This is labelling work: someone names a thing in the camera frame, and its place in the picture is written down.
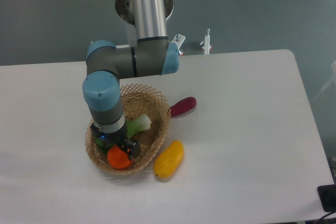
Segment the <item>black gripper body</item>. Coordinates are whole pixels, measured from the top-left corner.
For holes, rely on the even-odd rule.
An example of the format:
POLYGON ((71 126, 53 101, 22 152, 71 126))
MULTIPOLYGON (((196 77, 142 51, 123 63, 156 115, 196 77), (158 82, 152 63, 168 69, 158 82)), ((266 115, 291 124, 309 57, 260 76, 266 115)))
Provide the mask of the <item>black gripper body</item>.
POLYGON ((102 146, 105 148, 110 148, 114 145, 123 145, 127 138, 127 129, 119 129, 116 132, 104 133, 99 132, 99 140, 102 146))

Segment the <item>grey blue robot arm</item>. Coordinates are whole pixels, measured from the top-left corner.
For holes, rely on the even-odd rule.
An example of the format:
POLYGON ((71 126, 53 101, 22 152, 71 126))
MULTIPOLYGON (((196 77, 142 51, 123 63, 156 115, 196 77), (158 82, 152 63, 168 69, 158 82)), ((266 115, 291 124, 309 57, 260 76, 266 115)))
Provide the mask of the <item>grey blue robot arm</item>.
POLYGON ((164 0, 131 0, 135 45, 117 48, 106 40, 93 42, 87 51, 87 76, 83 97, 90 110, 94 137, 116 145, 129 159, 141 149, 127 136, 120 80, 175 73, 179 69, 178 46, 169 42, 164 0))

